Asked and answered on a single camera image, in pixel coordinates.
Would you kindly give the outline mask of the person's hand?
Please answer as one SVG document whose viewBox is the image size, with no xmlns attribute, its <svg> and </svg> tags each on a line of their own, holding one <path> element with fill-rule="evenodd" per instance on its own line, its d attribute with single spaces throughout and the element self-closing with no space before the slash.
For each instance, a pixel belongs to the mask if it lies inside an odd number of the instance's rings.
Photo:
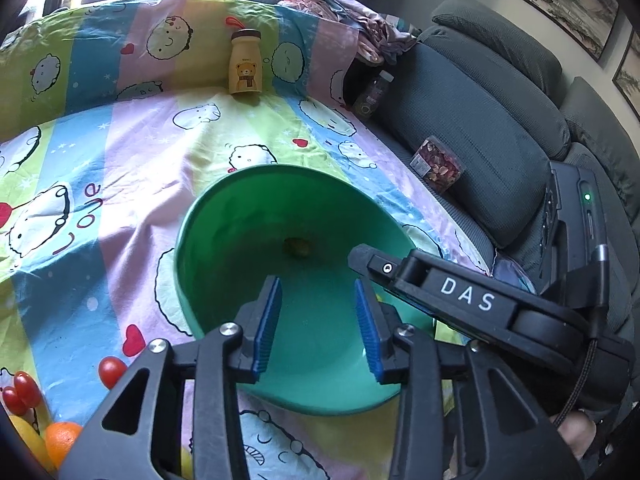
<svg viewBox="0 0 640 480">
<path fill-rule="evenodd" d="M 587 414 L 576 411 L 565 417 L 558 431 L 576 460 L 581 460 L 597 435 L 597 425 Z"/>
</svg>

